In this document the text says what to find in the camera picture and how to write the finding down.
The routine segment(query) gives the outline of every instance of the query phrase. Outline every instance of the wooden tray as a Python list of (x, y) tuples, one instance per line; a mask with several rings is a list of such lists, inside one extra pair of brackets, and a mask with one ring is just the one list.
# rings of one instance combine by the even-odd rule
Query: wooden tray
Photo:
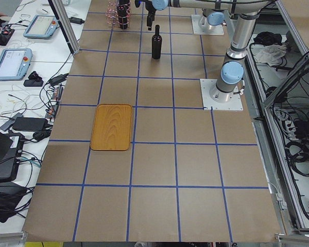
[(96, 108), (91, 149), (126, 151), (130, 145), (132, 106), (100, 104)]

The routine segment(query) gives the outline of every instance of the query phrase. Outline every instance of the blue and white tablet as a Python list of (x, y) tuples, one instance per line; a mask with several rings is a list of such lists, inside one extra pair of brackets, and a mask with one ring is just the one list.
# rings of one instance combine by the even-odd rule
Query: blue and white tablet
[(55, 32), (58, 21), (55, 16), (36, 15), (23, 33), (29, 39), (49, 39)]
[(32, 58), (29, 48), (4, 49), (0, 56), (0, 81), (18, 81), (26, 75)]

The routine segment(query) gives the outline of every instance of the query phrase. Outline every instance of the dark red bottle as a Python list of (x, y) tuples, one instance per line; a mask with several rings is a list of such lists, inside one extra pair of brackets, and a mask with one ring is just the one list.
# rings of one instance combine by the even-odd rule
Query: dark red bottle
[(154, 36), (152, 36), (152, 58), (160, 59), (161, 54), (161, 43), (163, 41), (162, 37), (159, 34), (159, 25), (156, 25), (156, 31)]

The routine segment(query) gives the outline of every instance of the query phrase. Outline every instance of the blue joint cap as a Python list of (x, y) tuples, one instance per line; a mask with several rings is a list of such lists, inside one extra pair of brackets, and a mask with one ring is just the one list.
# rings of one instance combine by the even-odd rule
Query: blue joint cap
[(152, 0), (152, 5), (157, 10), (164, 10), (168, 7), (168, 0)]
[(240, 63), (230, 61), (226, 63), (221, 70), (222, 80), (230, 85), (238, 83), (244, 74), (244, 68)]
[(225, 15), (222, 12), (213, 12), (207, 16), (208, 24), (218, 26), (225, 20)]

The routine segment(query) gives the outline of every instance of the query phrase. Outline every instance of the mounting plate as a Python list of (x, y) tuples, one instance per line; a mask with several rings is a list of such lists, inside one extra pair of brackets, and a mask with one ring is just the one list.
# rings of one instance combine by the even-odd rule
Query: mounting plate
[[(210, 89), (216, 84), (216, 79), (200, 79), (201, 95), (202, 95), (202, 105), (204, 110), (222, 110), (222, 111), (242, 111), (243, 105), (241, 101), (241, 96), (239, 94), (234, 94), (232, 99), (227, 103), (219, 103), (211, 98)], [(238, 92), (238, 87), (236, 86), (234, 92)]]
[(208, 27), (207, 29), (202, 29), (199, 26), (199, 20), (201, 18), (201, 15), (199, 14), (192, 14), (191, 15), (191, 19), (192, 19), (192, 28), (194, 30), (194, 34), (202, 34), (202, 35), (217, 35), (217, 36), (221, 36), (224, 35), (224, 31), (223, 31), (223, 27), (222, 25), (218, 25), (218, 26), (212, 26), (211, 28), (209, 27), (208, 24), (206, 24), (206, 26)]

